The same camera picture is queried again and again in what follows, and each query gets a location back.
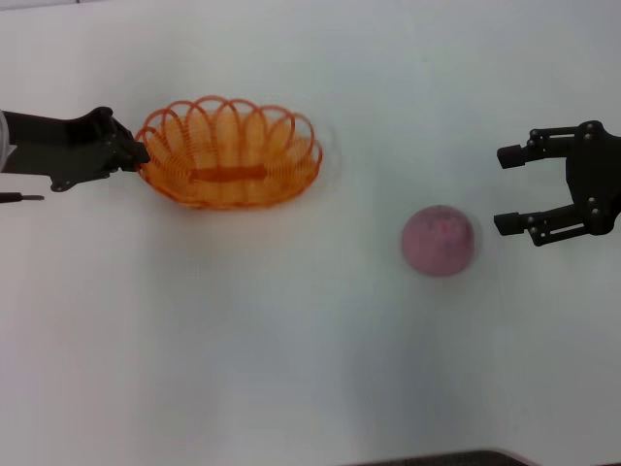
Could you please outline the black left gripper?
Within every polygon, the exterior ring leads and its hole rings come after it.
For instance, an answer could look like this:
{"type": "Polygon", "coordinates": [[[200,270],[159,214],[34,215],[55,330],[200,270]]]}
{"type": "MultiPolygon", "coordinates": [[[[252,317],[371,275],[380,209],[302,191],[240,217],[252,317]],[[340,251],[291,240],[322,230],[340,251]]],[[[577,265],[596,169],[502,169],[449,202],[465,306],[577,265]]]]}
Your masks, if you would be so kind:
{"type": "Polygon", "coordinates": [[[136,173],[150,162],[145,145],[108,107],[73,119],[3,112],[1,122],[1,171],[47,176],[55,192],[117,171],[136,173]]]}

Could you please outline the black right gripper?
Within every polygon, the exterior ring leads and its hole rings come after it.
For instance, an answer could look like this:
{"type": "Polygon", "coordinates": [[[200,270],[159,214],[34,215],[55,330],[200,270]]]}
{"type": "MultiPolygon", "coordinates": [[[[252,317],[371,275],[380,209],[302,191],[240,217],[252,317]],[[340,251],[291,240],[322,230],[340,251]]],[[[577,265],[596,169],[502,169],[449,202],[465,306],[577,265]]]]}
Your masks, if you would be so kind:
{"type": "Polygon", "coordinates": [[[501,236],[526,233],[536,247],[591,234],[609,233],[620,215],[620,137],[597,120],[579,126],[536,128],[525,146],[502,147],[503,169],[544,159],[566,160],[573,204],[543,212],[494,216],[501,236]]]}

